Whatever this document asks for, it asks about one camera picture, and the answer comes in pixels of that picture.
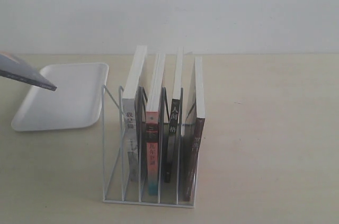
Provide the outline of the white rectangular tray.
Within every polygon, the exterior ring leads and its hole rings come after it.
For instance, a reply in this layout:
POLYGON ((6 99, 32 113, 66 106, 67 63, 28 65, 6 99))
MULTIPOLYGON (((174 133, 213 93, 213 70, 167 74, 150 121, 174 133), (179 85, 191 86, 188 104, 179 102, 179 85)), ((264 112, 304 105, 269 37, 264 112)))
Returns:
POLYGON ((55 83, 57 89, 32 86, 11 122, 15 131, 86 128, 98 121, 108 64, 52 64, 43 67, 40 73, 55 83))

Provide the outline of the grey spine book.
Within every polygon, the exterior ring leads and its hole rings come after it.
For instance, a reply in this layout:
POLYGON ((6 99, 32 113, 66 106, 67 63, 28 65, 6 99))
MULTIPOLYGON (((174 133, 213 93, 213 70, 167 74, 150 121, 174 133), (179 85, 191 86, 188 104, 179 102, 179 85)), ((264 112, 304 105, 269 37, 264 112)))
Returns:
POLYGON ((144 62, 146 57, 147 46, 137 46, 122 96, 124 118, 123 140, 128 156, 129 177, 133 182, 137 182, 139 178, 137 127, 138 90, 144 82, 144 62))

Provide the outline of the dark blue moon book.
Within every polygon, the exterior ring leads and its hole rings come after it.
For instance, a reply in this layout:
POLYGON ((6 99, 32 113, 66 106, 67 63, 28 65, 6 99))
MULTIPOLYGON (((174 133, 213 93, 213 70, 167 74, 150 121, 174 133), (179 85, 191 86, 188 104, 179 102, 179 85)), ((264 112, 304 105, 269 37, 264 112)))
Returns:
POLYGON ((57 86, 42 76, 23 59, 1 52, 1 77, 55 91, 57 86))

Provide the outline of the black spine book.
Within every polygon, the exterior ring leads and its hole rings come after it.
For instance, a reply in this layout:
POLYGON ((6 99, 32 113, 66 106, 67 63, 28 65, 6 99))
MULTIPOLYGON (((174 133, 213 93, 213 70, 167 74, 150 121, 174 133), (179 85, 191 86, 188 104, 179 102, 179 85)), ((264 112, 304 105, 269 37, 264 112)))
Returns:
POLYGON ((176 139, 177 124, 179 121, 180 99, 181 99, 181 82, 183 70, 183 52, 184 48, 179 47, 176 54, 176 66, 173 81, 171 111, 169 114, 169 130, 167 141, 167 153, 165 162, 164 182, 171 181, 172 163, 174 158, 174 147, 176 139))

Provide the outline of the dark maroon spine book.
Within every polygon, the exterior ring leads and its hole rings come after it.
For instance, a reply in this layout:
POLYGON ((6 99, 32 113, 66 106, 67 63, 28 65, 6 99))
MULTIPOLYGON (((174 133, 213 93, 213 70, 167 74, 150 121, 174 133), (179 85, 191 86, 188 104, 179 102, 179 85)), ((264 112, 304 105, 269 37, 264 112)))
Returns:
POLYGON ((204 103, 203 59, 195 57, 188 93, 183 135, 183 200, 191 201, 193 182, 203 134, 206 109, 204 103))

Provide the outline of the red spine book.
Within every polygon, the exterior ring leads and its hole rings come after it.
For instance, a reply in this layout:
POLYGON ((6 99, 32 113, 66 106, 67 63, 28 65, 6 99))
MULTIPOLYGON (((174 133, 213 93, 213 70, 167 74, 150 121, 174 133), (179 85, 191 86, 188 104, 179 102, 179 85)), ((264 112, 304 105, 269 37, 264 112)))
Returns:
POLYGON ((156 196, 158 193, 158 131, 161 103, 160 97, 164 81, 165 59, 166 54, 164 53, 156 55, 146 105, 147 183, 148 194, 150 196, 156 196))

